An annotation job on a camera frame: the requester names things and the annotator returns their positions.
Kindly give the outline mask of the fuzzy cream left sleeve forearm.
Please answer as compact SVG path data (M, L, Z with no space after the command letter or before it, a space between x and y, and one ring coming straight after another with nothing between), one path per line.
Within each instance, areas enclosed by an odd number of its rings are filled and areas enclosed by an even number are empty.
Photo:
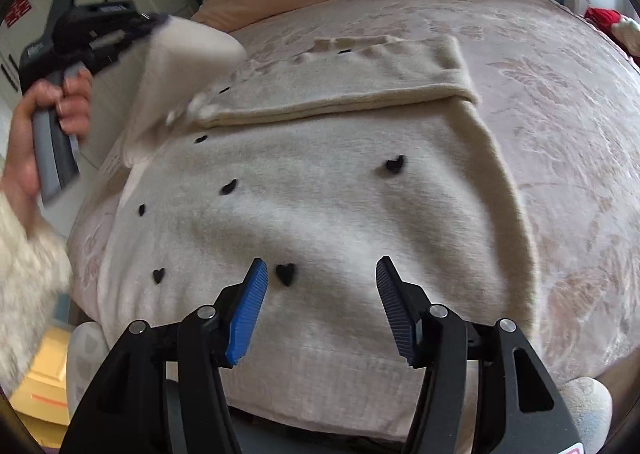
M64 240L46 220L27 231L1 197L1 389L12 396L29 372L53 318L58 295L70 287Z

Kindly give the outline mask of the person left hand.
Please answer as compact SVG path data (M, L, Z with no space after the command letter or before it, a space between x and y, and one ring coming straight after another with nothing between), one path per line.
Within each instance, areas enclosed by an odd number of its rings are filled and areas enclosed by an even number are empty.
M40 108L54 107L63 131L84 142L90 129L92 82L93 76L85 67L66 78L62 87L37 81L13 110L1 192L27 233L40 219L32 114Z

